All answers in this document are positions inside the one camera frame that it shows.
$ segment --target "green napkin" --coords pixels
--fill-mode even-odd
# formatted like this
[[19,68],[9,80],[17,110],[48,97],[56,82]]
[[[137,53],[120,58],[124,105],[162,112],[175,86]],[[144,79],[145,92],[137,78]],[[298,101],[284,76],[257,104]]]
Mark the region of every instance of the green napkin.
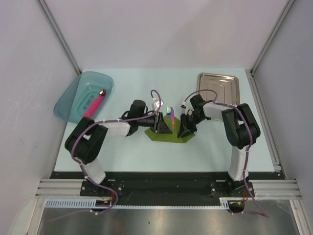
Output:
[[172,130],[173,133],[172,134],[158,134],[158,133],[152,132],[151,129],[148,129],[145,131],[145,133],[152,141],[161,141],[161,142],[170,142],[170,143],[186,143],[195,136],[195,134],[192,134],[187,137],[178,139],[177,134],[179,132],[180,120],[175,118],[175,129],[173,130],[171,119],[168,116],[165,116],[163,119],[166,125]]

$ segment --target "metal floor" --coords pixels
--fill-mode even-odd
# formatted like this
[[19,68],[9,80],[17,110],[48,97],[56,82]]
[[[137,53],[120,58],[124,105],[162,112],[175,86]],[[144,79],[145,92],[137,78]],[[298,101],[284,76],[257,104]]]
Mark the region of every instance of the metal floor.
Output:
[[[270,219],[234,215],[225,210],[115,209],[102,215],[78,213],[49,219],[77,209],[46,208],[38,235],[298,235],[289,200],[260,201]],[[252,201],[246,210],[255,210]]]

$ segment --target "white wall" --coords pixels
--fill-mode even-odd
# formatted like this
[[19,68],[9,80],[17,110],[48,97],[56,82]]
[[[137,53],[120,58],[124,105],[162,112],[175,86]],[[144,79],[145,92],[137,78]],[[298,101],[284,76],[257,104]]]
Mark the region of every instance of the white wall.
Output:
[[313,219],[313,1],[296,1],[256,72],[281,161]]
[[53,107],[76,76],[34,0],[0,2],[0,234],[33,198],[64,122]]
[[287,0],[47,0],[81,69],[250,69]]

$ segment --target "pink object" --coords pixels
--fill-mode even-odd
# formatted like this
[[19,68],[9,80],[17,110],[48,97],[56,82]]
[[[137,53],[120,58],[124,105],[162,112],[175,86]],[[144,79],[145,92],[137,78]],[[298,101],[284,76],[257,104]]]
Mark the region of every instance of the pink object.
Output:
[[99,96],[96,99],[93,100],[91,105],[89,106],[87,112],[83,115],[84,117],[92,118],[95,112],[100,107],[102,101],[104,99],[104,96]]

